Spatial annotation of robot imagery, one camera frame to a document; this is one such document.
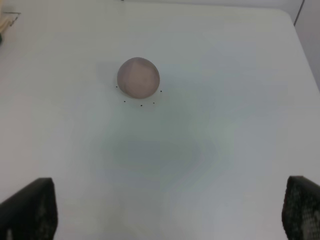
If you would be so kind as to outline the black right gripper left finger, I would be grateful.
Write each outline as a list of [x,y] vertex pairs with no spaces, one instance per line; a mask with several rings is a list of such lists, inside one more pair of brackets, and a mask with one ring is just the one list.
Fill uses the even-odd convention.
[[58,207],[53,180],[38,178],[0,204],[2,240],[53,240]]

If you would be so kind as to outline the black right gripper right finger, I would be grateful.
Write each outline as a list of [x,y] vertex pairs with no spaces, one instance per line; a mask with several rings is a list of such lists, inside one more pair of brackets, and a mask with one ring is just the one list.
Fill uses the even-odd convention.
[[320,238],[320,186],[303,176],[287,180],[281,220],[289,240]]

